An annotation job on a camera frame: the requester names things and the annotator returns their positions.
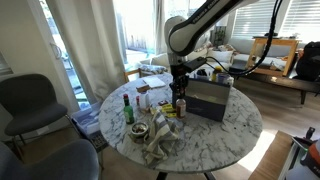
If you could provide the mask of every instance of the marble tabletop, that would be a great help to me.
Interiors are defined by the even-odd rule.
[[[149,90],[151,102],[171,101],[171,74],[156,75],[167,85]],[[128,136],[123,114],[123,94],[129,95],[136,121],[149,122],[150,113],[136,106],[136,87],[142,79],[129,82],[112,92],[101,106],[100,129],[109,145],[128,159],[146,166],[142,157],[143,145],[135,144]],[[154,169],[161,172],[203,173],[232,165],[247,155],[256,145],[262,131],[262,118],[254,103],[240,91],[231,88],[222,122],[187,113],[184,123],[170,119],[180,127],[180,138],[168,159]]]

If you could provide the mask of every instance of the green bottle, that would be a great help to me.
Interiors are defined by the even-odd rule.
[[[123,100],[125,105],[123,108],[123,111],[124,111],[124,116],[126,117],[126,123],[132,124],[134,123],[133,109],[132,109],[132,106],[130,106],[128,94],[123,95]]]

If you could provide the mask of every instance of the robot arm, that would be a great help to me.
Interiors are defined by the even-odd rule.
[[[177,16],[166,22],[165,40],[173,76],[170,84],[173,97],[184,97],[189,78],[186,72],[192,72],[206,63],[206,59],[201,57],[188,62],[186,59],[186,55],[194,50],[199,37],[231,10],[239,8],[244,2],[254,1],[207,0],[190,18]]]

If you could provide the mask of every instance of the black bag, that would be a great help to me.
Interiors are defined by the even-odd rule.
[[[320,42],[309,42],[304,47],[303,56],[298,60],[296,72],[298,76],[315,81],[320,75]]]

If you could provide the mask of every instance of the cable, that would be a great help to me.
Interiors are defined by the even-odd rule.
[[[266,43],[267,45],[266,45],[266,47],[264,49],[262,57],[259,59],[259,61],[257,63],[255,63],[255,65],[251,69],[244,70],[242,72],[231,72],[231,71],[227,70],[225,67],[223,67],[221,65],[221,63],[217,59],[215,59],[214,57],[207,57],[207,58],[215,60],[230,75],[244,76],[244,75],[248,75],[248,74],[252,73],[254,70],[257,69],[258,66],[260,66],[260,64],[264,61],[264,59],[266,58],[266,56],[267,56],[267,54],[269,52],[269,49],[270,49],[270,46],[271,46],[271,42],[272,42],[272,39],[273,39],[276,19],[277,19],[277,15],[278,15],[279,9],[281,7],[281,4],[282,4],[282,0],[276,0],[276,2],[274,4],[274,8],[273,8],[272,17],[271,17],[268,40],[267,40],[267,43]]]

